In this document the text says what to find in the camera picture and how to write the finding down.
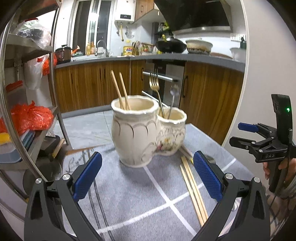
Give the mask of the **person right hand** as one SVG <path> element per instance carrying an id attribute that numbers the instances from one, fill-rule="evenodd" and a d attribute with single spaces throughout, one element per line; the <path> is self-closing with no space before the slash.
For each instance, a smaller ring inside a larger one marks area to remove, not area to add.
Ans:
<path id="1" fill-rule="evenodd" d="M 290 183 L 293 178 L 295 177 L 295 173 L 296 173 L 296 159 L 293 158 L 291 160 L 288 160 L 287 158 L 284 159 L 278 166 L 279 170 L 282 170 L 284 168 L 288 168 L 287 171 L 287 176 L 285 178 L 285 182 Z M 263 170 L 264 170 L 264 175 L 266 180 L 269 180 L 269 176 L 270 176 L 270 169 L 268 167 L 268 163 L 264 162 L 263 163 Z"/>

